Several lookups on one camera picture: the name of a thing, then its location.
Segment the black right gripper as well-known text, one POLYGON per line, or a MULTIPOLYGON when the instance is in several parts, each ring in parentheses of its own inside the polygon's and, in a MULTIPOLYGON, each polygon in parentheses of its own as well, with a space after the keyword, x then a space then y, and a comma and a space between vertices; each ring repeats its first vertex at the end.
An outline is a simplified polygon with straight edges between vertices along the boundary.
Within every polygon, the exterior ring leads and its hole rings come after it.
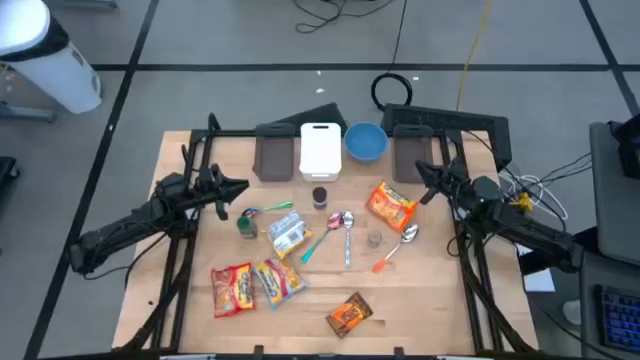
POLYGON ((456 157, 450 163, 443 165, 416 160, 415 166, 425 187, 429 188, 420 199, 422 205, 427 205, 436 192, 457 200, 473 198, 472 181, 466 164, 461 158, 456 157))

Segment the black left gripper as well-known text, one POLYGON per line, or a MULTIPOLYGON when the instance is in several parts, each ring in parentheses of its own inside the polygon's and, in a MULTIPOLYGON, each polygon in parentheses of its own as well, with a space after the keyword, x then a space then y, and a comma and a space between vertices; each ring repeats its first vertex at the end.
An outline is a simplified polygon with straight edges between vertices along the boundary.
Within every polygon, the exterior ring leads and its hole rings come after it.
POLYGON ((204 204, 215 202, 216 213, 220 220, 226 221, 228 213, 224 203, 231 204, 246 189, 249 181, 246 179, 227 178, 218 164, 209 168, 202 168, 194 185, 197 198, 204 204))

